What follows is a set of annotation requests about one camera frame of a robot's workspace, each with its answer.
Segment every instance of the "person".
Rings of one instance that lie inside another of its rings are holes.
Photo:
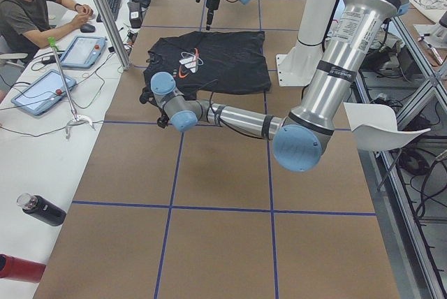
[[[78,14],[71,22],[50,28],[46,1],[53,1]],[[87,4],[74,0],[0,0],[0,32],[13,52],[27,53],[28,62],[35,53],[49,45],[48,38],[56,40],[79,29],[93,15]]]

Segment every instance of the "green tip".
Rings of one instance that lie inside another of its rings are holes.
[[[54,39],[54,37],[48,37],[48,42],[50,42],[50,47],[57,49],[56,40]]]

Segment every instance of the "black bottle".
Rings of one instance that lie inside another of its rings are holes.
[[[59,226],[65,220],[66,213],[41,196],[23,193],[17,198],[17,205],[23,209],[23,213],[29,214],[51,226]]]

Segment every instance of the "gray t-shirt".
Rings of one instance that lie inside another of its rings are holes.
[[[14,52],[28,54],[30,60],[38,46],[23,36],[31,30],[45,31],[50,28],[46,1],[56,0],[0,0],[0,32]]]

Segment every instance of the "white pole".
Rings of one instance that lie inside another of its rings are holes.
[[[277,55],[279,86],[310,83],[323,56],[321,42],[336,0],[307,0],[298,39],[288,54]]]

